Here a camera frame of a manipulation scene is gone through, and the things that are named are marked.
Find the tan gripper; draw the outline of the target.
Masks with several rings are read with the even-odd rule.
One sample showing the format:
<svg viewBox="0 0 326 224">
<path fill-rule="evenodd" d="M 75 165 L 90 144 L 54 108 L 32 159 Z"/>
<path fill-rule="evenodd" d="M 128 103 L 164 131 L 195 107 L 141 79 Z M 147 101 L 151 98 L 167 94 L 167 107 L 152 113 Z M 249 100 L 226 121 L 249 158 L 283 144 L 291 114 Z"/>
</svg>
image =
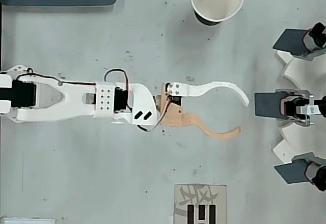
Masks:
<svg viewBox="0 0 326 224">
<path fill-rule="evenodd" d="M 189 125 L 195 125 L 207 136 L 216 139 L 231 139 L 235 136 L 238 136 L 241 133 L 240 126 L 237 126 L 233 130 L 227 132 L 214 132 L 204 124 L 198 115 L 190 113 L 187 117 L 187 114 L 183 113 L 183 107 L 181 106 L 181 97 L 199 97 L 210 90 L 218 88 L 231 89 L 238 95 L 244 106 L 249 106 L 250 101 L 245 92 L 231 82 L 213 81 L 198 86 L 179 82 L 162 83 L 160 94 L 155 97 L 156 109 L 161 115 L 163 115 L 163 118 L 160 121 L 160 125 L 171 127 L 185 127 Z"/>
</svg>

